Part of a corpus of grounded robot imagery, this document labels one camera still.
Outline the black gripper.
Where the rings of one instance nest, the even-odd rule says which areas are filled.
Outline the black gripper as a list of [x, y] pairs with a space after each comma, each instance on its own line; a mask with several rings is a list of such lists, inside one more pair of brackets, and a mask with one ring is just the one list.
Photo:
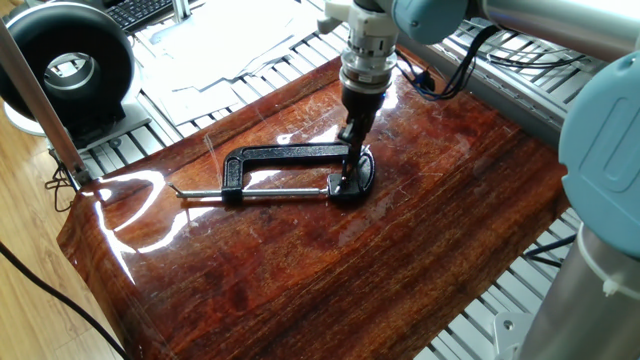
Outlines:
[[363, 137], [357, 129], [370, 129], [376, 113], [385, 100], [385, 93], [362, 93], [344, 86], [342, 103], [348, 111], [347, 125], [337, 135], [339, 141], [348, 145], [343, 161], [340, 192], [368, 192], [371, 185], [371, 155], [362, 148]]

